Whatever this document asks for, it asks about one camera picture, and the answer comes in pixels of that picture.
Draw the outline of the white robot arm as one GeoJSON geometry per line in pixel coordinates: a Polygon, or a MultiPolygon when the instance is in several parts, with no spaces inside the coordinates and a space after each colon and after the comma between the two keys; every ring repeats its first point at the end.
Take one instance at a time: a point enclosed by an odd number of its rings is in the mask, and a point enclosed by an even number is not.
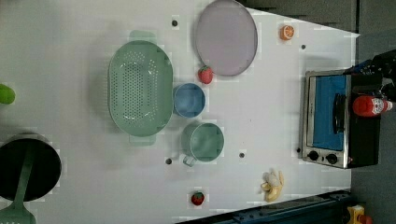
{"type": "Polygon", "coordinates": [[[346,69],[344,75],[351,75],[358,80],[366,78],[369,81],[369,84],[354,84],[354,93],[368,94],[394,102],[395,67],[396,50],[393,49],[346,69]]]}

